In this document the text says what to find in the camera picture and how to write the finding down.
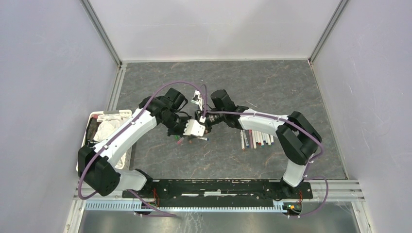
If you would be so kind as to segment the blue clear capped pen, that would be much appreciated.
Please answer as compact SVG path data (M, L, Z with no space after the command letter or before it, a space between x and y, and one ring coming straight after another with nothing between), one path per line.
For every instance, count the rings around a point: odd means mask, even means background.
M246 146L247 148L249 148L249 147L250 147L250 144L249 144L249 140L248 140L248 137L247 137L247 134L246 134L246 131L245 131L245 130L242 130L242 135L243 135L243 138L244 138L245 146Z

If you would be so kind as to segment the red capped marker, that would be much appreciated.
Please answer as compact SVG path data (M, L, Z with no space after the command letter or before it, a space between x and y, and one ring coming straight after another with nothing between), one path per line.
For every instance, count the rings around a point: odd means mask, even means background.
M258 144L259 144L260 146L262 146L262 139L261 139L260 132L256 132L256 135L257 135Z

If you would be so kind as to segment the brown capped white marker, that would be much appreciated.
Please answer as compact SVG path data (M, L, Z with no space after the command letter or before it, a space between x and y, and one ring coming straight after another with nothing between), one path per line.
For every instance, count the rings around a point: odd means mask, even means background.
M240 130L240 143L242 151L245 151L245 143L244 143L244 136L242 130Z

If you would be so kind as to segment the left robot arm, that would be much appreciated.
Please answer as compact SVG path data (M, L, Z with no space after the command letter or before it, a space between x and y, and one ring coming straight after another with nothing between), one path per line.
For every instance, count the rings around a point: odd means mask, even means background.
M143 135L159 124L167 127L168 135L182 136L190 116L178 113L187 103L188 99L174 88L163 96L147 97L108 138L91 148L82 146L78 151L78 196L87 199L81 194L84 183L101 196L128 189L134 190L141 198L150 196L153 185L148 182L146 173L117 169L115 165Z

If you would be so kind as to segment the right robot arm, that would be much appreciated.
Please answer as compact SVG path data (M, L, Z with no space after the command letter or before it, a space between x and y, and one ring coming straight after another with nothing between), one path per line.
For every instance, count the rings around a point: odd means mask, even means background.
M310 159L316 157L318 149L324 149L321 136L309 121L297 111L289 115L272 115L236 105L224 89L213 92L211 99L214 104L211 110L207 110L206 99L200 91L195 91L190 100L199 107L192 134L203 136L214 125L223 122L230 128L257 131L277 138L288 158L280 190L287 198L295 197L300 192Z

